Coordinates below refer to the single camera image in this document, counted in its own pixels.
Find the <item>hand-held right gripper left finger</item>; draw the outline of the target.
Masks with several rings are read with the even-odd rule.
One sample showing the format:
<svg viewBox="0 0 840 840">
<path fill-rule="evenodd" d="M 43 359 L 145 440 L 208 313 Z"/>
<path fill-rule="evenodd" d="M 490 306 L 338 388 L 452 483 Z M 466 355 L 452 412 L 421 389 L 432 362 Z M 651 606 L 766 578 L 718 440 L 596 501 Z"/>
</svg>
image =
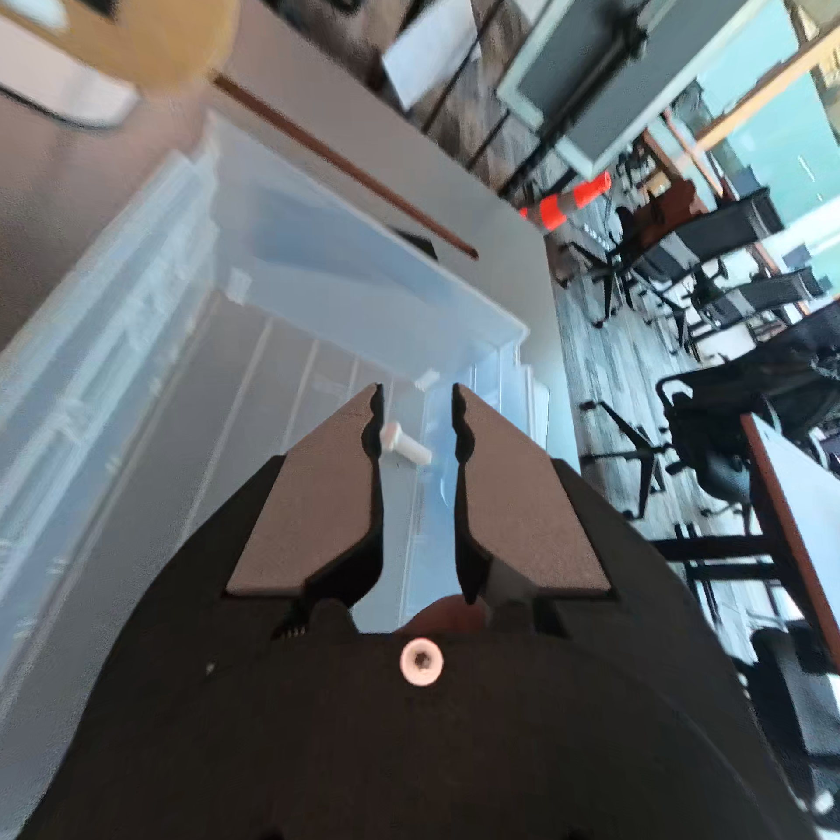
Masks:
<svg viewBox="0 0 840 840">
<path fill-rule="evenodd" d="M 361 389 L 264 467 L 274 472 L 234 514 L 243 533 L 225 601 L 295 603 L 303 611 L 336 601 L 349 610 L 383 567 L 381 384 Z"/>
</svg>

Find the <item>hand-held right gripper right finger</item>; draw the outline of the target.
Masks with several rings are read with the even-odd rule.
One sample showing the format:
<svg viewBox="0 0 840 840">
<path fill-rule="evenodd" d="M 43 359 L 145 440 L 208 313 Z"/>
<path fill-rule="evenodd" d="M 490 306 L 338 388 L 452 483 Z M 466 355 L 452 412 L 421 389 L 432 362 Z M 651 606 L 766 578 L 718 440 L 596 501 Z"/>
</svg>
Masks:
<svg viewBox="0 0 840 840">
<path fill-rule="evenodd" d="M 453 386 L 455 567 L 467 603 L 599 599 L 612 586 L 544 448 Z"/>
</svg>

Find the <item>clear plastic organizer box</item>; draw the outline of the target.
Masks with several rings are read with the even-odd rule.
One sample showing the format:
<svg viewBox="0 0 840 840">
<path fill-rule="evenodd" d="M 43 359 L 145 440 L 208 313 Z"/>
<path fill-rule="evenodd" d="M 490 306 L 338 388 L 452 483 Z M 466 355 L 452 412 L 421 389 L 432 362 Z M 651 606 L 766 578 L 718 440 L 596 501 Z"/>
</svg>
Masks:
<svg viewBox="0 0 840 840">
<path fill-rule="evenodd" d="M 2 354 L 2 683 L 74 566 L 106 626 L 257 471 L 367 385 L 432 451 L 384 459 L 389 632 L 457 587 L 453 384 L 531 439 L 527 327 L 231 123 L 174 152 Z"/>
</svg>

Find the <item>row of black office chairs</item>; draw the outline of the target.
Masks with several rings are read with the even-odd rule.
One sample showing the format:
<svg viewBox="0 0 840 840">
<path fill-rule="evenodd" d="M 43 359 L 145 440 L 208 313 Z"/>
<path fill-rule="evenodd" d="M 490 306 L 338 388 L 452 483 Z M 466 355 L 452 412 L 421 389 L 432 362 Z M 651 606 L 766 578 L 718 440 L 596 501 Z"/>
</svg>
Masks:
<svg viewBox="0 0 840 840">
<path fill-rule="evenodd" d="M 784 224 L 768 186 L 721 199 L 708 213 L 694 212 L 695 198 L 694 183 L 681 180 L 633 211 L 618 206 L 623 237 L 601 259 L 575 242 L 563 245 L 586 261 L 583 277 L 603 286 L 605 315 L 593 327 L 601 329 L 615 314 L 615 286 L 623 288 L 627 303 L 632 288 L 641 286 L 669 310 L 678 348 L 696 354 L 697 341 L 710 334 L 804 301 L 811 291 L 823 294 L 808 265 L 720 288 L 716 279 L 728 278 L 724 258 L 783 232 Z M 666 377 L 655 390 L 665 420 L 659 431 L 669 439 L 657 442 L 607 401 L 588 400 L 580 404 L 581 413 L 609 418 L 628 449 L 585 453 L 581 464 L 638 462 L 638 511 L 626 510 L 624 516 L 640 520 L 661 458 L 672 451 L 677 459 L 667 466 L 668 473 L 691 470 L 709 496 L 742 509 L 748 529 L 753 459 L 740 416 L 760 415 L 800 447 L 809 443 L 813 429 L 838 421 L 837 305 L 815 311 L 737 360 L 689 371 L 683 378 Z"/>
</svg>

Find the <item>long table with brown edge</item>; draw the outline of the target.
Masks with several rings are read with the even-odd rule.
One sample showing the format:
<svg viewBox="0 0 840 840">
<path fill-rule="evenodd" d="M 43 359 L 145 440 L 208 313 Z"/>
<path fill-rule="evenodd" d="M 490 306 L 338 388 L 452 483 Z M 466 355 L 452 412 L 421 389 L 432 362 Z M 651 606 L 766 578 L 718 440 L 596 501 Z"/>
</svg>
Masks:
<svg viewBox="0 0 840 840">
<path fill-rule="evenodd" d="M 752 504 L 782 582 L 839 666 L 838 479 L 754 414 L 741 416 Z"/>
</svg>

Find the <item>orange traffic cone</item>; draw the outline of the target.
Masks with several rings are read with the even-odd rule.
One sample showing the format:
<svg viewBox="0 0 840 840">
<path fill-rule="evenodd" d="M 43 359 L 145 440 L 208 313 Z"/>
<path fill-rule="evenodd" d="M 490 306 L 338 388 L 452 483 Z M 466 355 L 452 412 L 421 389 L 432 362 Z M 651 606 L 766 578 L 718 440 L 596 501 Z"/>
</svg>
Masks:
<svg viewBox="0 0 840 840">
<path fill-rule="evenodd" d="M 612 176 L 609 171 L 603 171 L 591 181 L 578 184 L 566 192 L 552 193 L 524 206 L 518 213 L 547 235 L 564 225 L 571 215 L 608 193 L 611 187 Z"/>
</svg>

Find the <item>grey partition panel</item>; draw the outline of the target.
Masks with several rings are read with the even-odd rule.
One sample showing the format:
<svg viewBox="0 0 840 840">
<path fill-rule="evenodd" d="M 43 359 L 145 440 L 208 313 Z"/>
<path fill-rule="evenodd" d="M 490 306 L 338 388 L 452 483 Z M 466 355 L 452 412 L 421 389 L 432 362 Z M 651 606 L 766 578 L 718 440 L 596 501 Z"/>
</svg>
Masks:
<svg viewBox="0 0 840 840">
<path fill-rule="evenodd" d="M 497 85 L 537 146 L 510 194 L 556 153 L 599 174 L 760 11 L 761 1 L 542 2 Z"/>
</svg>

